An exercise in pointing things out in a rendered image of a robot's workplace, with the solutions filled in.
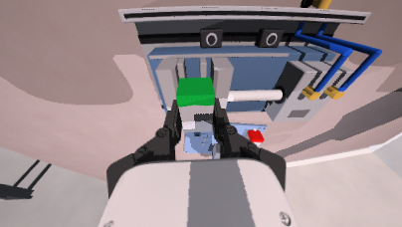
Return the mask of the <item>white block with red end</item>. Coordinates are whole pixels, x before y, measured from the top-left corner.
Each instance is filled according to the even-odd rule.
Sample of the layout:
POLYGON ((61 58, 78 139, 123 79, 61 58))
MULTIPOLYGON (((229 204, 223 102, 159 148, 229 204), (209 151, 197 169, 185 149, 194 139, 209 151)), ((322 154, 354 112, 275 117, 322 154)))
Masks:
POLYGON ((264 141, 264 138, 259 130, 256 131, 248 130, 248 132, 244 137, 253 142, 254 144, 256 144, 257 146, 259 146, 264 141))

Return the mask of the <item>grey block with blue end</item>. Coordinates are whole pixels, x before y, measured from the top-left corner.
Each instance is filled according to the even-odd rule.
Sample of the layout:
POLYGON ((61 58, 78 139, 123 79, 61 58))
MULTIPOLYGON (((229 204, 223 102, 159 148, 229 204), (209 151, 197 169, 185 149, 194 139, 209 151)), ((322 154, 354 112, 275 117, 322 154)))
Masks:
POLYGON ((212 149, 212 158, 220 158, 220 144, 215 143, 213 149, 212 149))

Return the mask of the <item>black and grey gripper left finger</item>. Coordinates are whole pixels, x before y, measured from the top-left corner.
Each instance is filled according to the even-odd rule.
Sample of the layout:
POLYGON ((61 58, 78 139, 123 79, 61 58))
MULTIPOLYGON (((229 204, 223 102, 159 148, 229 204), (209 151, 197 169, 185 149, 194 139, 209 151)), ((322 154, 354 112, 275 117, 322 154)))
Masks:
POLYGON ((143 162, 176 160, 175 145, 181 140, 182 122, 177 100, 173 100, 171 111, 167 111, 164 125, 155 137, 120 160, 112 163, 106 170, 108 200, 124 172, 143 162))

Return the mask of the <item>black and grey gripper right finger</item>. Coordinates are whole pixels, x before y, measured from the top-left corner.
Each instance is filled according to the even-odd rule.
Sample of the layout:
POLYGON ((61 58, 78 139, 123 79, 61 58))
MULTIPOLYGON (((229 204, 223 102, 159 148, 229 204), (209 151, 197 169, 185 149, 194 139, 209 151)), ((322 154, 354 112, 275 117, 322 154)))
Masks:
POLYGON ((278 179, 283 191, 286 191, 286 161, 279 155, 263 148, 240 135, 230 125, 225 109, 221 109, 219 99, 215 99, 213 110, 214 139, 220 144, 220 158, 254 158, 268 165, 278 179), (241 152, 241 155, 240 155, 241 152))

